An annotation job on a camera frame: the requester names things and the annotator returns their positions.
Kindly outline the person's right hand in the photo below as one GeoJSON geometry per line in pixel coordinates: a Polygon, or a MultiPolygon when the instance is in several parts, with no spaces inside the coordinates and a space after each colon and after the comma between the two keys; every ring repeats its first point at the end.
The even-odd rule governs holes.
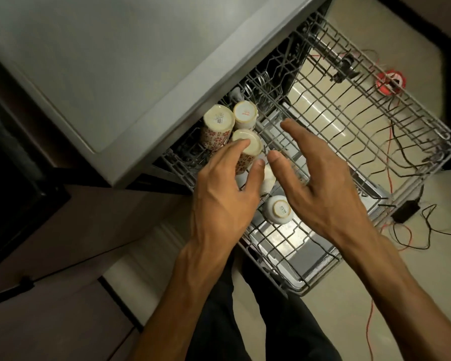
{"type": "Polygon", "coordinates": [[[313,231],[337,248],[343,243],[361,242],[377,234],[350,175],[349,165],[328,144],[285,119],[282,129],[298,145],[306,159],[309,181],[302,183],[304,197],[288,202],[296,215],[313,231]]]}

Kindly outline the person's left hand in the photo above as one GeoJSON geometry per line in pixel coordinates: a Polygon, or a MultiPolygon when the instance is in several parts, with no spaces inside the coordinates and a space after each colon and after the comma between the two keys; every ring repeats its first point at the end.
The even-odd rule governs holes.
{"type": "Polygon", "coordinates": [[[200,170],[193,193],[191,237],[207,248],[230,250],[248,225],[260,202],[247,199],[235,179],[235,168],[249,139],[229,143],[200,170]]]}

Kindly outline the red patterned ceramic cup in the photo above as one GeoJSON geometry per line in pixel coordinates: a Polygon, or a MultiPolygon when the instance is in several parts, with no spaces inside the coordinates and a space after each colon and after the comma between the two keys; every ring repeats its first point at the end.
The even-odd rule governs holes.
{"type": "Polygon", "coordinates": [[[249,129],[237,129],[232,134],[231,140],[244,140],[249,139],[249,145],[241,152],[239,160],[236,164],[235,173],[236,175],[243,174],[255,161],[255,159],[262,152],[264,147],[263,142],[261,141],[260,136],[249,129]]]}
{"type": "Polygon", "coordinates": [[[203,116],[199,142],[209,151],[217,151],[227,144],[235,118],[233,112],[221,104],[214,105],[203,116]]]}
{"type": "Polygon", "coordinates": [[[249,101],[238,102],[233,109],[235,117],[234,129],[253,130],[258,117],[258,109],[254,103],[249,101]]]}

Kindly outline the person's right forearm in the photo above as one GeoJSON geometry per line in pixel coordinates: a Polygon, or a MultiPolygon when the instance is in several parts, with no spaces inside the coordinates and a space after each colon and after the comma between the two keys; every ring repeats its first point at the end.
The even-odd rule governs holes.
{"type": "Polygon", "coordinates": [[[326,237],[371,295],[404,361],[451,361],[451,321],[368,218],[330,217],[326,237]]]}

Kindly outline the person's left forearm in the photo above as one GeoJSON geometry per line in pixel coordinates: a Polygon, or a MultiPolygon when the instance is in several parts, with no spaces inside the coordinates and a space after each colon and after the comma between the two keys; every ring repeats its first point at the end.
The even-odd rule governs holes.
{"type": "Polygon", "coordinates": [[[192,237],[127,361],[185,361],[199,316],[238,238],[192,237]]]}

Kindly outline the plain white ceramic cup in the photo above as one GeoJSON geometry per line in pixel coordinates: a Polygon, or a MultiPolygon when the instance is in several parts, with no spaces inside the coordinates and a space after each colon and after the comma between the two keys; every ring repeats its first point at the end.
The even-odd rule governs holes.
{"type": "Polygon", "coordinates": [[[265,197],[270,194],[276,183],[276,177],[274,176],[270,165],[267,163],[264,167],[264,179],[260,186],[260,196],[265,197]]]}
{"type": "Polygon", "coordinates": [[[284,195],[270,196],[263,205],[263,216],[273,224],[284,225],[292,221],[294,212],[284,195]]]}

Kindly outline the black rack clip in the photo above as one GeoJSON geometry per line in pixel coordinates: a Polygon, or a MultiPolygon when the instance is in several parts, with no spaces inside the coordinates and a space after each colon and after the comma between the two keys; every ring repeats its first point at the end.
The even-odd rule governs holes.
{"type": "Polygon", "coordinates": [[[330,81],[341,83],[346,78],[356,78],[361,72],[354,69],[355,56],[351,53],[345,53],[343,56],[337,56],[332,64],[336,68],[336,73],[331,77],[330,81]]]}

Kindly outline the black power adapter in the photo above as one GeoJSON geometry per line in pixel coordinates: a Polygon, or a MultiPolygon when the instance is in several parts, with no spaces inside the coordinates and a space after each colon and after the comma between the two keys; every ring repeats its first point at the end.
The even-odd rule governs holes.
{"type": "Polygon", "coordinates": [[[407,200],[391,215],[392,221],[397,224],[406,223],[420,210],[419,201],[420,199],[407,200]]]}

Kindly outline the person's dark trousers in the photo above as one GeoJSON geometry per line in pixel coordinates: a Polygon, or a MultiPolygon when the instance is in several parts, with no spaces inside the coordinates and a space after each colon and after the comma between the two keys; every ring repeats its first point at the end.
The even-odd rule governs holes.
{"type": "Polygon", "coordinates": [[[186,361],[342,361],[301,297],[283,295],[232,252],[208,296],[186,361]]]}

